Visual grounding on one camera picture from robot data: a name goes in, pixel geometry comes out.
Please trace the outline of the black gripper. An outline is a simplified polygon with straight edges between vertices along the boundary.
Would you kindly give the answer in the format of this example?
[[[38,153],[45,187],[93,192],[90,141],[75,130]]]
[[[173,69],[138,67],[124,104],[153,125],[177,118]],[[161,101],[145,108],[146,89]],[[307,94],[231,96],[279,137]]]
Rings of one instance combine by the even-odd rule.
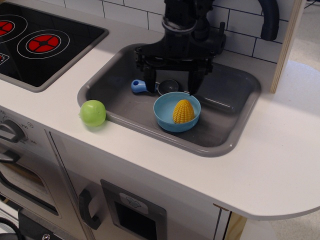
[[[184,35],[167,32],[156,43],[137,46],[135,64],[144,73],[147,90],[155,92],[157,70],[183,71],[189,72],[189,95],[196,94],[205,76],[213,69],[214,37],[213,30],[207,37],[199,31]]]

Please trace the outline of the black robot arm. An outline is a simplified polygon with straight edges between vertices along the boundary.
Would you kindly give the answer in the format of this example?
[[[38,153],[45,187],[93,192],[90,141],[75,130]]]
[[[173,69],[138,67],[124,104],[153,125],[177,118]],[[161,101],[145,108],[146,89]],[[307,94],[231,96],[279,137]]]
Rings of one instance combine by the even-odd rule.
[[[158,70],[188,73],[190,95],[199,90],[205,76],[213,70],[214,51],[197,43],[193,32],[199,20],[206,21],[211,0],[166,0],[162,17],[163,38],[135,48],[135,64],[143,72],[149,92],[156,86]]]

